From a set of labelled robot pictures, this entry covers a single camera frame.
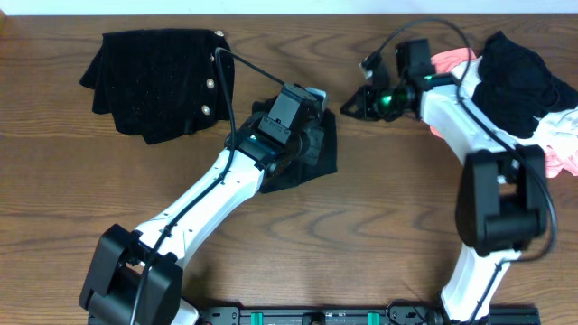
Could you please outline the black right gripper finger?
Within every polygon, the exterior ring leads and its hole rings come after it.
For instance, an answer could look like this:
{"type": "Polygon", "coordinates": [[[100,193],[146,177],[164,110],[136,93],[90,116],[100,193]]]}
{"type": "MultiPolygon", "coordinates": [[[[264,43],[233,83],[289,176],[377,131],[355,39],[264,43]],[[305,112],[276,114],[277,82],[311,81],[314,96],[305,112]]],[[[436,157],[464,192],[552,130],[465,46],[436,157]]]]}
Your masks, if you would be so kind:
{"type": "Polygon", "coordinates": [[[365,103],[365,96],[366,96],[367,86],[363,85],[358,88],[358,90],[352,95],[350,99],[347,100],[345,103],[346,106],[363,106],[365,103]]]}
{"type": "Polygon", "coordinates": [[[356,101],[348,101],[340,107],[340,113],[352,118],[361,118],[359,106],[356,101]]]}

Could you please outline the black polo shirt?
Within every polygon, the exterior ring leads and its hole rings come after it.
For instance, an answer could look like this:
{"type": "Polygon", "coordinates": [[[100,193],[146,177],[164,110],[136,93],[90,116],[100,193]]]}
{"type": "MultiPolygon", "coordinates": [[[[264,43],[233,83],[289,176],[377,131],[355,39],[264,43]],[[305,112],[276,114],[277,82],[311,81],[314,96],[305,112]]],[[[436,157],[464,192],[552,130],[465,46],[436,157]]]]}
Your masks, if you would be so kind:
{"type": "Polygon", "coordinates": [[[251,152],[260,154],[264,168],[260,193],[291,189],[338,170],[336,116],[323,97],[256,101],[252,117],[251,152]]]}

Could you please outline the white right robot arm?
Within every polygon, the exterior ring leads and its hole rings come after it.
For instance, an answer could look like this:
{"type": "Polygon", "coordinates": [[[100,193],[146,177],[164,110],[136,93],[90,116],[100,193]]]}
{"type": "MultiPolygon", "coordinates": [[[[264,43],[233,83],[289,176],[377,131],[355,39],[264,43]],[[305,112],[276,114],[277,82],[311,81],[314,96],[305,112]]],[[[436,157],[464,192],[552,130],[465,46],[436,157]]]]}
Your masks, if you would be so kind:
{"type": "Polygon", "coordinates": [[[493,306],[506,271],[525,262],[531,241],[555,225],[545,185],[545,155],[498,128],[468,99],[462,78],[439,73],[427,40],[396,46],[400,82],[393,87],[374,51],[360,63],[367,84],[340,109],[359,120],[392,122],[406,113],[436,129],[462,165],[455,208],[461,251],[438,306],[391,303],[392,324],[537,324],[537,308],[493,306]]]}

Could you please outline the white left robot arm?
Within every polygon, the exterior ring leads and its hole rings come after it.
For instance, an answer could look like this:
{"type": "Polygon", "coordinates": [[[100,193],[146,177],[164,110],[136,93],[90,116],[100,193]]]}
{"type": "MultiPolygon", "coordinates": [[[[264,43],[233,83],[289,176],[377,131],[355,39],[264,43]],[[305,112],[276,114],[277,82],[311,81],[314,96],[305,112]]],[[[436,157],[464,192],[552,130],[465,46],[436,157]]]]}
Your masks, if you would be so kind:
{"type": "Polygon", "coordinates": [[[183,271],[201,244],[262,185],[297,163],[316,164],[327,95],[284,84],[271,109],[256,112],[226,140],[210,169],[171,206],[129,231],[98,240],[79,306],[90,324],[197,324],[182,297],[183,271]]]}

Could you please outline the black crumpled garment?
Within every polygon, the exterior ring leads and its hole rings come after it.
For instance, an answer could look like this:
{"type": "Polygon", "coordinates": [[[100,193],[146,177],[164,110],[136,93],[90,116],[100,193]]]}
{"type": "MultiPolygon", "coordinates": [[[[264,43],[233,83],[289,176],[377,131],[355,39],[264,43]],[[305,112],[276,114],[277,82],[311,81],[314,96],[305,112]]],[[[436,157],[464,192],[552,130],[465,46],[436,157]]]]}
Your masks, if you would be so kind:
{"type": "Polygon", "coordinates": [[[503,32],[486,40],[478,75],[472,101],[495,126],[518,138],[532,137],[546,115],[577,106],[577,90],[503,32]]]}

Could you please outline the white garment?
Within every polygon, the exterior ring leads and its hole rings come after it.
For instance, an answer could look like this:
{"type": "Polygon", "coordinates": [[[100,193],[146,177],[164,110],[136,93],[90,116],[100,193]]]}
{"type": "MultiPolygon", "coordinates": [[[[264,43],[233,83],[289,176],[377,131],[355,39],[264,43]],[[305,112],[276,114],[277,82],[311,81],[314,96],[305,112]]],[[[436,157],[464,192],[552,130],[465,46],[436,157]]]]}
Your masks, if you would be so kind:
{"type": "MultiPolygon", "coordinates": [[[[475,59],[466,73],[462,93],[467,93],[473,98],[475,88],[480,83],[478,67],[481,57],[475,59]]],[[[577,108],[567,109],[557,113],[548,113],[545,117],[534,117],[533,122],[538,122],[537,129],[527,139],[517,137],[520,144],[539,144],[543,147],[550,146],[556,151],[568,151],[571,154],[577,150],[577,108]]]]}

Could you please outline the coral pink garment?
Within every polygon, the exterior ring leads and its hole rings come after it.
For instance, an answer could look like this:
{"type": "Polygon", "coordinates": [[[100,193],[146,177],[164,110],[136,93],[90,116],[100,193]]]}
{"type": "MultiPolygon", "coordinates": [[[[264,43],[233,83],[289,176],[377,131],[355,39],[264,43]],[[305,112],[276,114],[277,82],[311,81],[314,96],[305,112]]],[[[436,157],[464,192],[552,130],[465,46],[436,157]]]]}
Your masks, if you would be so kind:
{"type": "MultiPolygon", "coordinates": [[[[472,50],[460,48],[438,53],[431,58],[431,62],[438,73],[451,72],[456,78],[459,78],[465,70],[469,55],[471,55],[472,61],[478,59],[472,50]]],[[[571,154],[565,151],[564,155],[563,152],[556,151],[549,145],[541,147],[545,151],[547,178],[554,178],[562,171],[568,171],[574,177],[577,176],[577,150],[571,154]]]]}

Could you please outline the black velvet buttoned garment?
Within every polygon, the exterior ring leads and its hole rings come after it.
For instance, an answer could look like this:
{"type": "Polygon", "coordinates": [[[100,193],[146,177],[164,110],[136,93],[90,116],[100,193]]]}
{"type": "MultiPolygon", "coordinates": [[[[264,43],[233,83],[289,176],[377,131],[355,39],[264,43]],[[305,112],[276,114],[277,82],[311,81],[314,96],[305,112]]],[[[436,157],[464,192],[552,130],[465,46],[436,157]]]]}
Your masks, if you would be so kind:
{"type": "Polygon", "coordinates": [[[234,61],[222,31],[109,32],[79,83],[93,90],[92,111],[116,130],[159,144],[230,118],[234,61]]]}

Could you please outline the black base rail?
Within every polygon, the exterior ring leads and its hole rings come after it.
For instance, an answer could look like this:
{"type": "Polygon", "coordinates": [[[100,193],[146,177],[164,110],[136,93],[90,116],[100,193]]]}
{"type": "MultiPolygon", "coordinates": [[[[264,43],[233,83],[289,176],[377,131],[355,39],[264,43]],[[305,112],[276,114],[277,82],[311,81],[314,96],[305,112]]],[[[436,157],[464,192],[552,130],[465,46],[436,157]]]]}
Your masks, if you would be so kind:
{"type": "Polygon", "coordinates": [[[200,325],[442,325],[542,324],[537,308],[527,306],[494,306],[487,316],[473,322],[449,320],[441,306],[392,302],[383,309],[245,309],[235,306],[195,310],[183,301],[172,320],[137,320],[135,324],[200,325]]]}

